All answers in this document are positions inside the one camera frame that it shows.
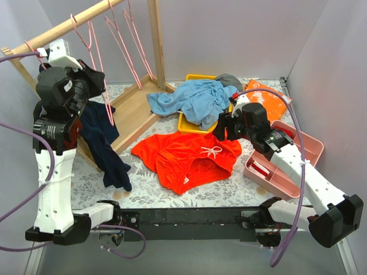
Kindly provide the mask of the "orange mesh shorts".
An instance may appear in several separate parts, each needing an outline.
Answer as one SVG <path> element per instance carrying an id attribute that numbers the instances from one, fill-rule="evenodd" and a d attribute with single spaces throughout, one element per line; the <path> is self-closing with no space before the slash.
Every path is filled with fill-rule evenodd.
<path id="1" fill-rule="evenodd" d="M 229 178 L 242 148 L 237 140 L 220 142 L 212 133 L 176 132 L 150 136 L 135 145 L 131 153 L 158 175 L 163 187 L 182 195 Z"/>

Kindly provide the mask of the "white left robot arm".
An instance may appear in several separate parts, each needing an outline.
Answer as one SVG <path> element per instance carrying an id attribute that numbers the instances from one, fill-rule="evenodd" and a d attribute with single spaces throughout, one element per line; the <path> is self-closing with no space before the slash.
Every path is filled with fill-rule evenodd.
<path id="1" fill-rule="evenodd" d="M 116 229 L 122 215 L 118 202 L 102 200 L 82 210 L 72 210 L 72 166 L 80 116 L 91 97 L 104 92 L 104 73 L 76 61 L 77 68 L 50 64 L 37 77 L 40 101 L 33 111 L 33 148 L 38 165 L 38 210 L 25 238 L 57 245 L 83 243 L 92 229 L 106 225 Z M 37 138 L 43 138 L 43 144 Z"/>

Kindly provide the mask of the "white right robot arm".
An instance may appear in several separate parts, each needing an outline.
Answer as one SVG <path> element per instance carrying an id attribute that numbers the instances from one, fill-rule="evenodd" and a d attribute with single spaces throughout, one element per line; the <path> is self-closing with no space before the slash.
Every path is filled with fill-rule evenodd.
<path id="1" fill-rule="evenodd" d="M 362 199 L 356 194 L 346 195 L 302 159 L 293 139 L 282 129 L 271 127 L 261 104 L 248 103 L 234 113 L 221 113 L 212 133 L 219 141 L 250 141 L 256 152 L 304 191 L 311 207 L 301 208 L 297 226 L 309 231 L 322 246 L 330 248 L 359 228 Z"/>

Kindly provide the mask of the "light blue shorts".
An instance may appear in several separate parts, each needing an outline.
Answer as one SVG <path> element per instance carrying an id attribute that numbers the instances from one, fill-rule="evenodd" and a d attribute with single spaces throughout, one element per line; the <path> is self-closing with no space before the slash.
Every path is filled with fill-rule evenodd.
<path id="1" fill-rule="evenodd" d="M 233 85 L 225 87 L 217 80 L 188 80 L 173 93 L 148 94 L 147 102 L 156 115 L 169 116 L 181 111 L 188 122 L 206 131 L 229 107 L 229 98 L 237 91 Z"/>

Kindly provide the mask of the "pink hanger with navy garment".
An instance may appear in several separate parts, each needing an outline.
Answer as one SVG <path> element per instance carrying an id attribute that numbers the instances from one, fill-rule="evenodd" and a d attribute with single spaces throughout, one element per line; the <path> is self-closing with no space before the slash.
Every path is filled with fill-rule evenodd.
<path id="1" fill-rule="evenodd" d="M 33 52 L 33 53 L 35 53 L 36 51 L 33 49 L 33 47 L 27 42 L 27 41 L 25 41 L 25 44 L 28 46 L 28 48 Z M 47 67 L 44 65 L 44 63 L 43 63 L 43 61 L 42 61 L 42 55 L 40 55 L 40 54 L 36 54 L 36 57 L 37 57 L 37 59 L 38 59 L 38 61 L 40 62 L 40 65 L 41 65 L 41 67 L 43 68 L 43 70 L 46 70 L 47 69 Z"/>

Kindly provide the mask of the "orange worn folded cloth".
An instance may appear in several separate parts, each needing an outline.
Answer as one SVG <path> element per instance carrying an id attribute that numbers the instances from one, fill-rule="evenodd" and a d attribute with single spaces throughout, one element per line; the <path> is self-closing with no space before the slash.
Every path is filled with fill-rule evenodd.
<path id="1" fill-rule="evenodd" d="M 270 88 L 254 79 L 251 79 L 249 83 L 244 85 L 244 90 L 256 89 L 256 88 L 264 88 L 272 90 L 273 92 L 281 95 L 282 98 L 289 104 L 292 99 L 278 92 L 277 90 Z M 284 102 L 277 96 L 272 93 L 268 93 L 265 91 L 254 91 L 247 93 L 246 96 L 249 98 L 252 103 L 260 103 L 267 111 L 267 118 L 272 123 L 275 120 L 281 120 L 283 115 L 287 112 L 287 107 Z"/>

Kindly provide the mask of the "grey garment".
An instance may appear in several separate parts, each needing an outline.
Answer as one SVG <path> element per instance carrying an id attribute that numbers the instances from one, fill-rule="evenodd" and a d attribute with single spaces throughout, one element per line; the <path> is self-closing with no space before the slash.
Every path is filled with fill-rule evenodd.
<path id="1" fill-rule="evenodd" d="M 222 83 L 224 87 L 234 86 L 239 92 L 242 92 L 244 90 L 243 85 L 240 82 L 240 80 L 231 74 L 227 74 L 227 73 L 221 74 L 217 76 L 215 80 Z"/>

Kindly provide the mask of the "yellow plastic tray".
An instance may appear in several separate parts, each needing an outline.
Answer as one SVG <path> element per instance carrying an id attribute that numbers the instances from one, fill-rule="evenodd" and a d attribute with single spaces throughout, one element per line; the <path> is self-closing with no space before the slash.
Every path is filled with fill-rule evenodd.
<path id="1" fill-rule="evenodd" d="M 224 87 L 215 78 L 194 76 L 177 88 L 178 110 L 186 120 L 182 127 L 185 132 L 211 131 L 218 121 L 219 114 L 230 107 L 229 98 L 238 90 L 234 86 Z"/>

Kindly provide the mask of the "red white cloth in organizer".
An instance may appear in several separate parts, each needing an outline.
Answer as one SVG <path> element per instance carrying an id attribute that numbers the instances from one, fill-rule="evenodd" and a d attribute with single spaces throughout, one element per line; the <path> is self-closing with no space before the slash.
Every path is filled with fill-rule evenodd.
<path id="1" fill-rule="evenodd" d="M 262 179 L 265 179 L 270 174 L 270 171 L 257 161 L 254 161 L 252 164 L 250 164 L 248 169 Z"/>

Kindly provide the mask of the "navy blue garment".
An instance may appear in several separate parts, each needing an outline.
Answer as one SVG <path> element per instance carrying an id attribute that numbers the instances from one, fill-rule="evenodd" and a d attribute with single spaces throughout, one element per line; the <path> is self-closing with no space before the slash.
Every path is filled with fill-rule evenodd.
<path id="1" fill-rule="evenodd" d="M 97 167 L 104 172 L 104 186 L 130 192 L 128 172 L 131 167 L 111 147 L 119 132 L 110 124 L 104 105 L 91 99 L 80 115 L 47 111 L 40 100 L 33 113 L 33 131 L 46 139 L 57 155 L 76 148 L 78 138 L 82 137 Z"/>

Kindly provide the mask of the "pink compartment organizer box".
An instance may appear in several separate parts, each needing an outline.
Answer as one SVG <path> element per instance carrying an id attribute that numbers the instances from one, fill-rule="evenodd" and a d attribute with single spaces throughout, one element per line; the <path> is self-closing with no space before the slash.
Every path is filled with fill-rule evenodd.
<path id="1" fill-rule="evenodd" d="M 323 143 L 302 132 L 302 139 L 305 146 L 306 159 L 315 166 L 324 150 Z M 259 173 L 253 168 L 253 163 L 257 162 L 268 170 L 267 176 Z M 243 174 L 254 181 L 256 184 L 269 191 L 276 197 L 289 201 L 290 199 L 298 198 L 300 189 L 293 181 L 277 166 L 269 162 L 263 155 L 254 151 L 245 163 Z"/>

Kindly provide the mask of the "wooden clothes rack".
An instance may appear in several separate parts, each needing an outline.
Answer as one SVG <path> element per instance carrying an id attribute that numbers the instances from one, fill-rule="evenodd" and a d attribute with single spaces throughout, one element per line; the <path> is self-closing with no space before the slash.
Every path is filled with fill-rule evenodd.
<path id="1" fill-rule="evenodd" d="M 112 9 L 119 3 L 121 1 L 100 1 L 87 10 L 78 13 L 75 17 L 68 18 L 66 21 L 14 49 L 9 49 L 8 47 L 1 48 L 1 52 L 5 57 L 11 57 L 21 53 L 34 53 L 33 50 L 36 48 L 43 47 L 64 36 L 73 31 L 75 27 L 89 22 L 91 19 Z M 112 101 L 112 106 L 116 108 L 114 119 L 117 123 L 120 136 L 112 143 L 111 147 L 118 154 L 125 151 L 128 146 L 160 119 L 158 115 L 150 112 L 146 95 L 153 92 L 174 92 L 174 88 L 167 84 L 165 79 L 159 2 L 148 1 L 147 5 L 153 40 L 156 75 L 145 75 L 137 84 L 133 84 L 127 88 L 120 96 Z"/>

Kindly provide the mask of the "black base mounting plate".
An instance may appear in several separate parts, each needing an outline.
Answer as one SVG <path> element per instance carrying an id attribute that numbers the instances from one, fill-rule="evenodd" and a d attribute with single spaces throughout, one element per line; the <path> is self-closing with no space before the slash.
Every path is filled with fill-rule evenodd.
<path id="1" fill-rule="evenodd" d="M 119 210 L 117 224 L 140 231 L 148 241 L 222 240 L 280 244 L 288 224 L 264 225 L 258 207 L 200 207 Z"/>

